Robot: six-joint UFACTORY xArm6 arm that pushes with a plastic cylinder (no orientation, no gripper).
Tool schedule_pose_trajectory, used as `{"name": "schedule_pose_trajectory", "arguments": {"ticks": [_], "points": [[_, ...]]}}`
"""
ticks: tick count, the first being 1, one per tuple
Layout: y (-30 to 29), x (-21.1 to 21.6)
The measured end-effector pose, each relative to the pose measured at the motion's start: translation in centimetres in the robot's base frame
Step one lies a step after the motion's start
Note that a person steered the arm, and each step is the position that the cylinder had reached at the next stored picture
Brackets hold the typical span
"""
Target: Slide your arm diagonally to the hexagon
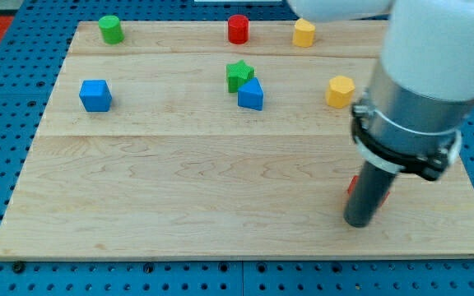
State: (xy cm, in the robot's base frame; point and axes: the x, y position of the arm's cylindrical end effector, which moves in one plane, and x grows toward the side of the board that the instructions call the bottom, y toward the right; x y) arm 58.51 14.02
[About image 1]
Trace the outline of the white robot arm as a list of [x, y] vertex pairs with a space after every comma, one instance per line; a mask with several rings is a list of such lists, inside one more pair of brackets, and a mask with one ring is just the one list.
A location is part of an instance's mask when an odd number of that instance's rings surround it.
[[474, 108], [474, 1], [293, 1], [290, 8], [312, 22], [388, 14], [372, 77], [351, 108], [365, 161], [360, 178], [438, 179], [458, 157], [460, 128]]

